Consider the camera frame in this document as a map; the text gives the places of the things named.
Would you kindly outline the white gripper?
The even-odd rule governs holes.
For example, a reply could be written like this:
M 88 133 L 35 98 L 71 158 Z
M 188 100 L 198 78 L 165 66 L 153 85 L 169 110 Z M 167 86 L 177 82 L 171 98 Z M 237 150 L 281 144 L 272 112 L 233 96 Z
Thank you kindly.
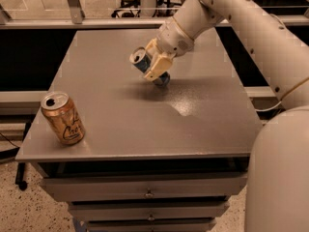
M 158 53 L 158 48 L 166 53 Z M 173 58 L 169 54 L 180 57 L 190 51 L 194 41 L 186 35 L 177 21 L 171 17 L 159 28 L 156 38 L 153 38 L 146 45 L 147 55 L 153 58 L 150 67 L 146 70 L 144 78 L 154 81 L 167 72 L 172 64 Z

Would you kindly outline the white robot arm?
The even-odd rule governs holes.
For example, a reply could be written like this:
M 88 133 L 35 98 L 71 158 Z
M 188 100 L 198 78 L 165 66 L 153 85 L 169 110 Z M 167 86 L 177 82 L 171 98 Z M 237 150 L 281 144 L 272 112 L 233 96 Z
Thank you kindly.
M 185 0 L 146 49 L 153 81 L 222 19 L 230 22 L 284 112 L 255 139 L 245 232 L 309 232 L 309 47 L 253 0 Z

